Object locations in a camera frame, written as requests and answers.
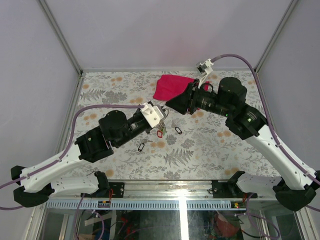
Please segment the keyring with coloured tags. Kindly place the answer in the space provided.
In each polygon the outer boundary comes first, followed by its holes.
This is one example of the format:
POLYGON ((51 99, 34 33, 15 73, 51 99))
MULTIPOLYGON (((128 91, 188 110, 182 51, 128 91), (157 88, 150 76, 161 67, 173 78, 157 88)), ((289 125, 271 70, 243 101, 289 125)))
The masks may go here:
POLYGON ((167 107, 162 107, 162 110, 164 112, 164 118, 159 122, 159 124, 156 126, 157 132, 156 135, 158 138, 162 139, 166 133, 166 124, 165 121, 169 116, 170 109, 167 107))

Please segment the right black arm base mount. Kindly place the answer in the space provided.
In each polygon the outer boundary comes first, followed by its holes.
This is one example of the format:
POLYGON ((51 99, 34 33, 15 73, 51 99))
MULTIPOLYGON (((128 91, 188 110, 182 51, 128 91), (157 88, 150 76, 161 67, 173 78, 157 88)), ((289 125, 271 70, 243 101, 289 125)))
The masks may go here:
POLYGON ((238 170, 228 180, 212 180, 208 192, 217 199, 242 198, 245 193, 249 196, 251 192, 243 191, 237 186, 237 182, 243 174, 245 174, 244 171, 238 170))

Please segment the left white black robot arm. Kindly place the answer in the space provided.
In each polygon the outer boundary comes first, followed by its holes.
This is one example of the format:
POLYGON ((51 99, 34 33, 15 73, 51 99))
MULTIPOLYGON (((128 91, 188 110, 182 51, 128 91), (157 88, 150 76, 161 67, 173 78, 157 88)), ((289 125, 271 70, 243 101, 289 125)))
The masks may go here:
POLYGON ((157 127, 166 115, 155 106, 146 104, 132 117, 112 110, 98 121, 98 126, 79 136, 61 153, 32 167, 15 166, 12 181, 18 184, 13 199, 25 208, 47 202, 52 197, 85 194, 105 197, 110 186, 105 173, 96 171, 88 176, 64 178, 63 175, 77 167, 93 164, 113 155, 119 148, 157 127))

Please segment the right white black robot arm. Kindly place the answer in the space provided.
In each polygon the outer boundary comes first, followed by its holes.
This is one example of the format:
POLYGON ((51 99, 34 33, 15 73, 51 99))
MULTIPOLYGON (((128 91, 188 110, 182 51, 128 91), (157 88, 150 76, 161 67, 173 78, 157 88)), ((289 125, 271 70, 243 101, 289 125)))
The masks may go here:
POLYGON ((280 174, 266 177, 237 171, 227 182, 231 196, 237 198, 247 193, 274 197, 282 206, 296 212, 315 198, 320 173, 296 155, 290 160, 292 151, 276 141, 266 117, 246 103, 246 95, 247 88, 235 77, 220 80, 217 92, 205 90, 195 79, 165 105, 182 115, 204 110, 225 117, 229 131, 258 150, 280 174))

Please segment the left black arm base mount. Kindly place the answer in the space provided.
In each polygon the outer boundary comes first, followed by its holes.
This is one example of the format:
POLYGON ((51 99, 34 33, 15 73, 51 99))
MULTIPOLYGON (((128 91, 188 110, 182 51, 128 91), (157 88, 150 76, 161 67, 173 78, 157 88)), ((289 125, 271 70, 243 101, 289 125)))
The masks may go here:
POLYGON ((124 182, 110 182, 109 189, 103 190, 97 195, 98 198, 120 199, 124 197, 125 183, 124 182))

